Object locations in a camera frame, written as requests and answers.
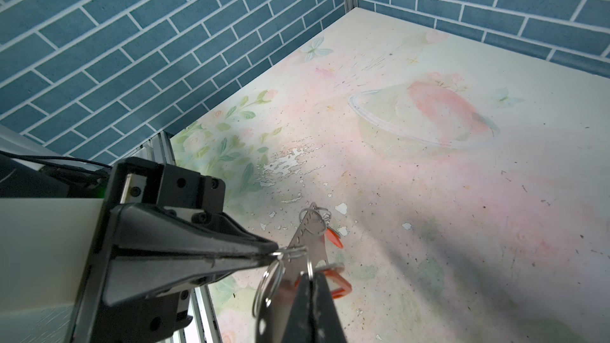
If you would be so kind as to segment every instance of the green leaf pattern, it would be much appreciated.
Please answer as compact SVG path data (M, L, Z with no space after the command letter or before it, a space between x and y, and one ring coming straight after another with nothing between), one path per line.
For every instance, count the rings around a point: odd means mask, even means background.
M269 163L268 143L282 127L261 130L263 132L256 136L252 127L244 130L244 126L256 118L257 107L270 103L276 93L263 90L253 100L245 95L224 116L222 110L208 115L208 125L202 120L189 125L172 138L174 150L180 151L176 161L181 167L225 180L228 200L261 190L259 180L263 166ZM198 142L191 140L187 150L184 144L194 133L197 133Z

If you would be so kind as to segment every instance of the painted flower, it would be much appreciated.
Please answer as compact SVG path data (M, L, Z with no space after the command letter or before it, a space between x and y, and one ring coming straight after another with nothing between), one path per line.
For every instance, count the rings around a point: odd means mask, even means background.
M182 145L184 146L184 151L187 153L196 153L205 147L206 134L204 133L204 130L196 130L187 139L185 139Z
M271 89L270 91L267 91L267 93L265 93L265 95L263 96L263 101L271 101L273 97L275 97L277 94L277 90Z
M428 73L428 77L430 77L431 79L435 80L435 81L440 81L443 78L440 76L440 73L438 72L432 72L432 73Z
M459 84L464 80L463 76L460 73L452 73L450 77L451 82L453 82L454 84Z
M426 32L426 41L429 44L435 44L437 42L445 41L449 38L449 34L445 32L440 32L437 30L430 30Z
M317 39L313 39L309 44L303 45L301 47L301 52L306 53L306 63L316 56L326 56L333 52L332 49L320 48L322 42L324 42L324 36L318 37Z
M248 127L247 129L245 129L241 132L239 139L242 142L245 142L245 141L248 141L249 139L251 139L253 136L254 136L254 129L252 127Z

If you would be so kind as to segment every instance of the key ring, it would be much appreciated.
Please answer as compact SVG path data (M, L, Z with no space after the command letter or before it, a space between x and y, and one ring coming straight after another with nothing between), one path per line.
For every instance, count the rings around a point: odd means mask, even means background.
M273 298L273 295L278 290L281 279L284 276L284 273L286 272L286 266L284 266L284 262L282 261L284 259L284 256L286 255L287 256L286 258L288 258L288 260L290 260L290 259L295 259L295 258L306 256L307 254L308 254L308 249L305 246L279 248L277 251L271 253L271 256L276 256L278 259L276 261L272 262L267 267L267 270L263 274L263 278L261 278L261 281L259 282L259 286L256 288L256 293L254 294L254 302L252 303L252 315L254 317L258 316L258 310L260 309L261 302L263 300L263 289L267 288L268 281L271 280L270 279L271 277L274 277L275 280L273 281L273 284L271 285L271 288L269 290L269 295L267 297L265 297L265 307L269 307L269 305L271 304L271 298ZM309 263L309 259L308 259L308 271L309 272L311 271L310 266L311 266L311 264Z

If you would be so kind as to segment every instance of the metal key ring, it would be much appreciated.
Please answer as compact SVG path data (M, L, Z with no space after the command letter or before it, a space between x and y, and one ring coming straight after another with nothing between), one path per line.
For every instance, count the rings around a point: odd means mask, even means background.
M318 215L318 217L320 218L320 221L322 221L322 225L324 225L324 230L322 230L321 232L318 232L318 233L314 233L314 232L311 232L311 231L309 230L309 228L307 227L307 225L303 225L303 228L305 228L305 230L306 230L307 232L309 232L309 233L313 234L314 236L322 236L322 235L323 235L323 234L326 232L327 226L326 226L326 221L324 220L324 218L322 217L322 215L321 215L321 214L318 212L318 210L313 209L313 208L303 208L303 209L301 210L301 212L299 212L299 221L300 221L300 222L302 222L302 219L303 219L303 218L301 217L301 214L302 214L303 212L308 212L308 211L312 211L313 213L315 213L316 215Z
M259 282L259 286L256 289L256 293L254 294L254 302L252 303L252 315L257 317L258 310L261 307L261 301L263 298L263 288L266 288L265 280L275 275L275 281L271 285L271 289L269 291L269 295L265 298L265 306L269 307L271 304L271 298L278 290L279 284L281 282L282 277L284 276L284 272L286 271L286 267L284 266L284 262L282 261L284 258L288 260L299 258L306 256L308 254L308 248L305 246L298 247L286 247L279 248L275 252L271 253L271 256L276 256L278 259L272 262L268 267L265 273L263 274L263 278Z
M263 298L263 284L267 284L265 282L265 280L267 278L271 278L271 277L275 276L275 281L273 282L273 285L271 286L269 296L265 299L265 306L269 307L269 305L271 304L271 298L273 297L273 294L278 289L280 280L284 276L285 271L286 271L286 268L284 267L284 263L280 259L272 262L271 265L269 265L269 267L263 274L263 278L261 278L261 282L259 282L259 286L256 288L256 293L254 294L254 302L252 302L252 316L253 317L256 318L256 317L258 317L258 314L259 314L259 309L261 307L261 301Z

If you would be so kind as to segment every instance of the peeling paint spot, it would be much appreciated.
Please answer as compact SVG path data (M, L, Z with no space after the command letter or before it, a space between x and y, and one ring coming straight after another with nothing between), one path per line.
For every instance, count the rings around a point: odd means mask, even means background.
M322 164L321 166L316 167L316 168L315 168L315 169L313 169L313 170L309 170L309 171L307 171L307 172L303 172L302 174L303 174L303 175L307 175L308 173L312 173L313 171L316 171L316 170L318 170L318 169L323 169L324 167L326 167L326 164Z
M303 196L297 196L292 200L282 200L282 203L284 203L284 204L294 203L294 202L301 200L302 198L303 198Z
M341 203L341 204L335 206L335 209L338 210L340 214L346 214L347 213L347 204Z

